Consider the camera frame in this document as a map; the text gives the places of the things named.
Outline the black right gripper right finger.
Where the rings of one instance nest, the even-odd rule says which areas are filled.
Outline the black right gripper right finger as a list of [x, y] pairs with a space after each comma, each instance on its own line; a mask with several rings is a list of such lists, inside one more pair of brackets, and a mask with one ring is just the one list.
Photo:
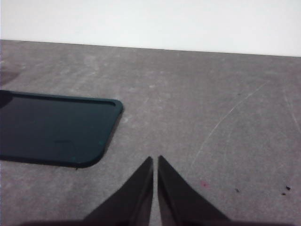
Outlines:
[[231, 219], [198, 194], [162, 155], [158, 157], [158, 200], [165, 226], [221, 226]]

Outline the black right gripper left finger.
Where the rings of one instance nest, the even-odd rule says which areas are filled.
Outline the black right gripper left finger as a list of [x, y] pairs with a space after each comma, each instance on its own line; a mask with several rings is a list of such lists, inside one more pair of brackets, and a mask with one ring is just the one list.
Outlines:
[[148, 226], [153, 198], [153, 159], [147, 157], [132, 176], [83, 222], [91, 226]]

